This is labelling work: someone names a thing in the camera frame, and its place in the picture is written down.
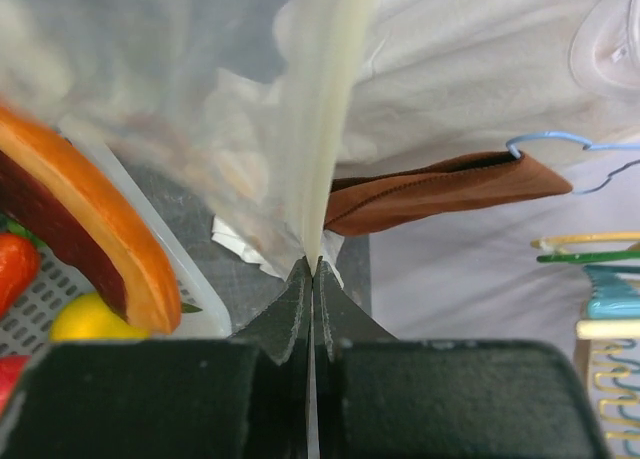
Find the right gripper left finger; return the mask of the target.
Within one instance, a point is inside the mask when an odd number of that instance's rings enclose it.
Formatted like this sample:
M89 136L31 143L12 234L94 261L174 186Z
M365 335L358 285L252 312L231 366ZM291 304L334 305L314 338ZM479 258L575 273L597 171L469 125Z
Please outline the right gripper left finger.
M226 339L66 342L27 363L5 458L304 458L312 276Z

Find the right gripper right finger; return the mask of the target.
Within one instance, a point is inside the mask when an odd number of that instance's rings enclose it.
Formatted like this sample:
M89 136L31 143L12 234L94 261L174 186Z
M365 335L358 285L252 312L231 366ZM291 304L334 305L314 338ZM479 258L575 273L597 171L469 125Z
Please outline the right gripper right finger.
M532 340L403 341L320 262L313 280L323 458L607 458L585 388Z

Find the clear dotted zip top bag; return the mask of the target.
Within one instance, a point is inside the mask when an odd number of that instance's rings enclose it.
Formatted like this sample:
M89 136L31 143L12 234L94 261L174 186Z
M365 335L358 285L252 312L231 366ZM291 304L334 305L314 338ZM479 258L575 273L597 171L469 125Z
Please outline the clear dotted zip top bag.
M315 265L377 0L1 0L1 95Z

